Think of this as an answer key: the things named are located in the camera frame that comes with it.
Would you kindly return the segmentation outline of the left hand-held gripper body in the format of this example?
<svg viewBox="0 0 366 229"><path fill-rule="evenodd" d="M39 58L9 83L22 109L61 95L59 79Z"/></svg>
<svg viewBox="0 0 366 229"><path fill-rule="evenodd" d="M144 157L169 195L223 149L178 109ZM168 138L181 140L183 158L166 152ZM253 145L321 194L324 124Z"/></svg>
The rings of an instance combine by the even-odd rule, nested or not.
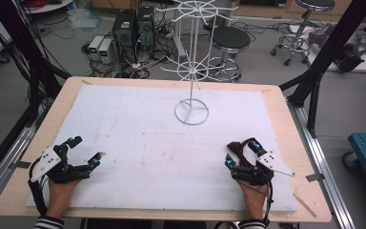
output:
<svg viewBox="0 0 366 229"><path fill-rule="evenodd" d="M70 165L67 157L68 150L67 145L46 148L31 170L30 181L35 182L42 176L48 176L55 183L67 183L89 178L92 172L90 166Z"/></svg>

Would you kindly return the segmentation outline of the person's left hand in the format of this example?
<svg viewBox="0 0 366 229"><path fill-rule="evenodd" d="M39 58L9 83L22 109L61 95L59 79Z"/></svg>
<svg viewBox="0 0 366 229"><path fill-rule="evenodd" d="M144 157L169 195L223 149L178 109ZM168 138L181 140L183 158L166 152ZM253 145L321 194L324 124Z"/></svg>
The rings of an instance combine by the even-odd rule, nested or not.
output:
<svg viewBox="0 0 366 229"><path fill-rule="evenodd" d="M49 181L50 204L46 215L48 217L61 219L71 205L71 198L79 180L68 183L55 183Z"/></svg>

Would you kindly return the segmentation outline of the black metal frame strut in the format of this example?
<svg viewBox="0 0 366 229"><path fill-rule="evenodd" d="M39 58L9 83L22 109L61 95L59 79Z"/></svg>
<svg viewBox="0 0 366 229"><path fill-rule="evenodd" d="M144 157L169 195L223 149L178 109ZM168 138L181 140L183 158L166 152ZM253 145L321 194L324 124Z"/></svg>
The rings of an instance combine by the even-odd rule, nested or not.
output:
<svg viewBox="0 0 366 229"><path fill-rule="evenodd" d="M287 97L288 101L296 107L302 107L305 99L310 97L307 130L313 138L316 138L315 119L321 79L365 18L366 0L353 0L308 70L279 86L282 91L296 86L295 91Z"/></svg>
<svg viewBox="0 0 366 229"><path fill-rule="evenodd" d="M28 23L23 12L14 0L0 0L0 23L11 38L9 42L0 32L0 43L29 83L27 99L30 103L0 145L0 163L23 128L29 127L37 119L39 106L48 108L58 96L62 86L57 77L63 79L71 77L63 67L58 68L49 61L49 51L38 38L44 50L41 52L31 34L36 27Z"/></svg>

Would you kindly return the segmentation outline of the dark red cloth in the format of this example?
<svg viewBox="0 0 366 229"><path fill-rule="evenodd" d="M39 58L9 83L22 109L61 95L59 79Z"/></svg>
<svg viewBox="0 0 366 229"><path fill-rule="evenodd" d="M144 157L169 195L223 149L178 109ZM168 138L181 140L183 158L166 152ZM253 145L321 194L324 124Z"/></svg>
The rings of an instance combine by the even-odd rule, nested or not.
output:
<svg viewBox="0 0 366 229"><path fill-rule="evenodd" d="M248 145L254 137L248 138L243 142L231 142L227 145L228 149L234 153L239 158L239 165L245 168L253 167L253 164L248 161L248 159L244 156L244 147Z"/></svg>

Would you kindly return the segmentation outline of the aluminium rail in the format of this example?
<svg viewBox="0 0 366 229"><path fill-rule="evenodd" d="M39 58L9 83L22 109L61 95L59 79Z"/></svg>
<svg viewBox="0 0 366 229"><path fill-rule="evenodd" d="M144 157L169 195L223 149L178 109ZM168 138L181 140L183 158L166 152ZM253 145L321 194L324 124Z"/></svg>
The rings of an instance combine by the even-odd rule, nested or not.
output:
<svg viewBox="0 0 366 229"><path fill-rule="evenodd" d="M21 161L21 157L28 149L31 140L47 114L40 107L37 117L30 120L30 112L31 108L28 107L0 145L0 190L3 189L16 168L15 163Z"/></svg>
<svg viewBox="0 0 366 229"><path fill-rule="evenodd" d="M315 176L329 203L332 216L335 218L340 229L356 229L319 141L313 137L307 128L308 116L305 110L303 108L297 108L292 104L288 104L288 107L301 139L305 142L305 148L315 170Z"/></svg>

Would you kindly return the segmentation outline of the thin wooden stick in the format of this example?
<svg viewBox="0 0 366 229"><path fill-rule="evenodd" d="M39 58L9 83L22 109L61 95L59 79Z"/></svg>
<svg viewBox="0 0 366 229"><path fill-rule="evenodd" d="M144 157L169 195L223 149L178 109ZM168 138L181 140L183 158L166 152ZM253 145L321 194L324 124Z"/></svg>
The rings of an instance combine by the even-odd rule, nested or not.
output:
<svg viewBox="0 0 366 229"><path fill-rule="evenodd" d="M302 205L305 210L314 218L316 219L317 215L316 213L313 211L313 209L301 198L299 197L296 193L293 193L293 196L295 197L295 199L300 203L300 205Z"/></svg>

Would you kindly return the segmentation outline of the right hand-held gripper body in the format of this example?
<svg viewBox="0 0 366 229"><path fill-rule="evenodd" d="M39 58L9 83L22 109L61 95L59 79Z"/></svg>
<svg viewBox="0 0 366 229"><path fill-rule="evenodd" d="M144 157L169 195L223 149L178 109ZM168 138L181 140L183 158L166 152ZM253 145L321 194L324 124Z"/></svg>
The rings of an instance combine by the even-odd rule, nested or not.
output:
<svg viewBox="0 0 366 229"><path fill-rule="evenodd" d="M275 173L294 177L295 172L284 162L280 155L269 151L259 156L251 168L236 166L230 170L231 177L249 182L251 185L265 185L272 181Z"/></svg>

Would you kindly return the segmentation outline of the white foam mat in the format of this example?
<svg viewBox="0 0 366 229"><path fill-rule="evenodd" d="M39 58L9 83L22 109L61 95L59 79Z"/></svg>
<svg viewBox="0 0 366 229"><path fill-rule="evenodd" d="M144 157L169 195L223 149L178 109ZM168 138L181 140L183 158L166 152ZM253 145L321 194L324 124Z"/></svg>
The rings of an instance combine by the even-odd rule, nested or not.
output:
<svg viewBox="0 0 366 229"><path fill-rule="evenodd" d="M279 152L261 92L85 85L56 142L81 136L70 164L102 153L72 206L240 211L241 190L225 166L228 144L256 138Z"/></svg>

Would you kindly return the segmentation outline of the chrome stool with castors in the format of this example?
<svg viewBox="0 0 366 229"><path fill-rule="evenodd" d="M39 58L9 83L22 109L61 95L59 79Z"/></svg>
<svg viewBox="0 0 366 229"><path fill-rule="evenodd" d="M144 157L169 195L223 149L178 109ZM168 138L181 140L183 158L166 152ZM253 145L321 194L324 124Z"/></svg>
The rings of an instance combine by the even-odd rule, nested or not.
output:
<svg viewBox="0 0 366 229"><path fill-rule="evenodd" d="M290 32L280 36L278 42L270 52L271 56L275 56L278 49L284 48L290 51L290 56L284 61L285 66L291 65L295 53L300 53L302 55L301 62L303 64L308 62L311 44L303 36L303 32L309 17L313 11L329 11L335 7L334 0L295 0L295 2L306 10L302 15L303 20L296 32Z"/></svg>

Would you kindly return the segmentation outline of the black round stool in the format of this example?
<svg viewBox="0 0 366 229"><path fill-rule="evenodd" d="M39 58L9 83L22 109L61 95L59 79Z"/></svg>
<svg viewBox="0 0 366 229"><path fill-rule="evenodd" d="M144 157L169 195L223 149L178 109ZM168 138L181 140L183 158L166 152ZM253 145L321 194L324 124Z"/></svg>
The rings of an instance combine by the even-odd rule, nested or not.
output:
<svg viewBox="0 0 366 229"><path fill-rule="evenodd" d="M241 70L231 57L246 51L251 39L241 29L233 27L218 27L213 31L212 45L221 51L220 56L209 60L209 77L219 82L233 82L241 78Z"/></svg>

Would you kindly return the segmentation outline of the white power supply unit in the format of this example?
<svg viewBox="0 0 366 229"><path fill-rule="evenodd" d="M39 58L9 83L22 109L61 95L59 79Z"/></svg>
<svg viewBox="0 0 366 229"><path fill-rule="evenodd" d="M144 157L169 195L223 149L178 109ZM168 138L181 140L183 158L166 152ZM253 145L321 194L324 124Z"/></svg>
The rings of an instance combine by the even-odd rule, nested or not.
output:
<svg viewBox="0 0 366 229"><path fill-rule="evenodd" d="M103 35L96 35L90 45L88 46L90 59L93 61L100 60L99 48L104 39Z"/></svg>
<svg viewBox="0 0 366 229"><path fill-rule="evenodd" d="M111 64L113 61L114 53L112 47L112 41L110 38L105 38L99 48L100 60L103 64Z"/></svg>

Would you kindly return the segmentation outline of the black computer tower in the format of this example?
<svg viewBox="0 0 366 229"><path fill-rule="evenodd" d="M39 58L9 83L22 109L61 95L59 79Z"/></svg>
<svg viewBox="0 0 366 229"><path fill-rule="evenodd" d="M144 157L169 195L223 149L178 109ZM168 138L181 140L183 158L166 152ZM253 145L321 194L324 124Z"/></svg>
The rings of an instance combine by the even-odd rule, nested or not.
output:
<svg viewBox="0 0 366 229"><path fill-rule="evenodd" d="M154 48L153 14L153 6L141 6L137 11L138 40L145 51Z"/></svg>
<svg viewBox="0 0 366 229"><path fill-rule="evenodd" d="M136 11L123 9L118 12L112 27L114 41L121 56L130 63L136 62L134 47L137 41Z"/></svg>

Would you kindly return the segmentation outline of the person's right hand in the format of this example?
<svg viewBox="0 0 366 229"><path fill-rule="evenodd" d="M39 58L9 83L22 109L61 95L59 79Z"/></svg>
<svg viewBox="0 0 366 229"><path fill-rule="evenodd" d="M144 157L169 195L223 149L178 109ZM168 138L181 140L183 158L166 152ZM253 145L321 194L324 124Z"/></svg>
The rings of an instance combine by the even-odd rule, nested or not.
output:
<svg viewBox="0 0 366 229"><path fill-rule="evenodd" d="M267 185L251 185L245 181L238 181L243 194L244 203L250 219L263 219L263 207L268 195Z"/></svg>

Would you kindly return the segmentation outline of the grey machine on white board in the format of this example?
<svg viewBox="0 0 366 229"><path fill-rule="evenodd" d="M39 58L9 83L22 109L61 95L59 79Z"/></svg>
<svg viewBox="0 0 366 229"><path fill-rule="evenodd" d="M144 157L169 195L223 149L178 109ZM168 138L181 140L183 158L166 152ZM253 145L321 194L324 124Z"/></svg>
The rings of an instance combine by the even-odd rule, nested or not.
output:
<svg viewBox="0 0 366 229"><path fill-rule="evenodd" d="M309 30L307 41L310 44L310 63L315 61L317 54L323 48L335 27L334 24L327 23L320 29ZM335 55L334 61L328 70L340 73L366 73L366 38L354 32Z"/></svg>

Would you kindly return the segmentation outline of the clear plastic bag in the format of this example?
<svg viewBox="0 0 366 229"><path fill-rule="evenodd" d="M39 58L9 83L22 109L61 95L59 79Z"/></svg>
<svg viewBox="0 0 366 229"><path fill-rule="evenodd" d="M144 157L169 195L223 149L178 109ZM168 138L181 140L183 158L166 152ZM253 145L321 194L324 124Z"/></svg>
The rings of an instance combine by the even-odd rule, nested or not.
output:
<svg viewBox="0 0 366 229"><path fill-rule="evenodd" d="M86 9L73 9L67 11L70 25L73 29L96 28L99 25L100 18L93 15Z"/></svg>

